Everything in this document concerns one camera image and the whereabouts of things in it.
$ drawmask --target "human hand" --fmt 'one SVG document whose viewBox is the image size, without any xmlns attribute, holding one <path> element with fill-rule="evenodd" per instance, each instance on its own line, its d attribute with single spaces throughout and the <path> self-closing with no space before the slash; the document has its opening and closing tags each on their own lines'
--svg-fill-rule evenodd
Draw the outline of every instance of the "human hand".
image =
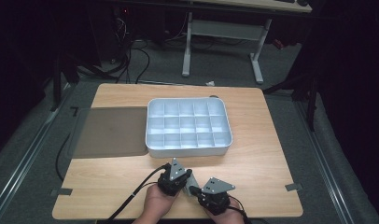
<svg viewBox="0 0 379 224">
<path fill-rule="evenodd" d="M 133 224 L 156 224 L 169 212 L 178 194 L 179 192 L 175 197 L 168 196 L 160 190 L 157 184 L 151 185 L 147 189 L 143 213 Z"/>
<path fill-rule="evenodd" d="M 230 197 L 230 206 L 240 209 L 239 203 Z M 228 208 L 224 213 L 214 216 L 211 212 L 204 208 L 206 214 L 213 219 L 216 224 L 244 224 L 242 214 L 238 211 Z"/>
</svg>

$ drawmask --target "hand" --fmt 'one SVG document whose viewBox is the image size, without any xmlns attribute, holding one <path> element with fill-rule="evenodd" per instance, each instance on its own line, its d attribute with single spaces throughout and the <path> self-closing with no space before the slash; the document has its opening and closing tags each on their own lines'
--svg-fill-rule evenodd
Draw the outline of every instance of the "hand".
<svg viewBox="0 0 379 224">
<path fill-rule="evenodd" d="M 240 209 L 239 203 L 230 197 L 230 206 Z M 214 216 L 212 213 L 210 213 L 207 209 L 204 209 L 206 214 L 213 219 L 216 224 L 244 224 L 242 214 L 240 214 L 238 211 L 232 210 L 230 208 L 227 208 L 227 210 L 219 214 L 217 216 Z"/>
<path fill-rule="evenodd" d="M 156 224 L 169 212 L 177 196 L 178 193 L 175 197 L 164 194 L 156 184 L 148 187 L 143 213 L 134 223 Z"/>
</svg>

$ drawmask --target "white desk leg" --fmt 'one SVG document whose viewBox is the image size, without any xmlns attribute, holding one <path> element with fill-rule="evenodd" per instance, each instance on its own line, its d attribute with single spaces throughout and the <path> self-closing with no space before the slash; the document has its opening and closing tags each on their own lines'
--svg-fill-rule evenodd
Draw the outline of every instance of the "white desk leg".
<svg viewBox="0 0 379 224">
<path fill-rule="evenodd" d="M 251 60 L 251 63 L 253 64 L 254 76 L 256 77 L 256 82 L 259 84 L 263 83 L 262 73 L 261 73 L 260 65 L 259 65 L 259 56 L 262 50 L 262 46 L 265 42 L 266 35 L 268 34 L 269 27 L 271 26 L 271 22 L 272 20 L 267 20 L 265 22 L 265 26 L 262 29 L 259 44 L 257 46 L 257 51 L 255 53 L 250 54 L 250 60 Z"/>
<path fill-rule="evenodd" d="M 189 12 L 189 22 L 187 27 L 187 46 L 184 52 L 184 62 L 183 62 L 183 77 L 188 77 L 190 75 L 190 38 L 192 35 L 192 12 Z"/>
</svg>

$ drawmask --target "wooden table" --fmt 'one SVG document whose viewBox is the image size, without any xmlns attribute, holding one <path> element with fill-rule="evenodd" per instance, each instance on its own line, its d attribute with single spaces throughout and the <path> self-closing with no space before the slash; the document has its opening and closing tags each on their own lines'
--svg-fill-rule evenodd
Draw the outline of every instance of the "wooden table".
<svg viewBox="0 0 379 224">
<path fill-rule="evenodd" d="M 260 89 L 228 87 L 102 84 L 92 107 L 147 106 L 153 98 L 217 95 L 226 105 L 233 142 L 224 156 L 178 158 L 192 169 L 203 186 L 214 176 L 236 186 L 230 195 L 239 199 L 249 217 L 298 217 L 302 206 L 274 124 Z M 108 218 L 156 168 L 172 159 L 138 157 L 72 159 L 63 189 L 53 209 L 57 219 Z M 159 174 L 149 181 L 156 181 Z M 129 203 L 117 218 L 137 218 L 146 190 Z M 195 197 L 181 192 L 165 218 L 206 218 Z"/>
</svg>

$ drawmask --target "white plastic tray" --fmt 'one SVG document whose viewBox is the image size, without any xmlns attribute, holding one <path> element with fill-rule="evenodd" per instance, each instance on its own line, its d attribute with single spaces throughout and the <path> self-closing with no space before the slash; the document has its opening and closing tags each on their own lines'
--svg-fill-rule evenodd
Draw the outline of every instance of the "white plastic tray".
<svg viewBox="0 0 379 224">
<path fill-rule="evenodd" d="M 222 100 L 160 98 L 148 103 L 146 145 L 155 158 L 223 155 L 232 133 Z"/>
</svg>

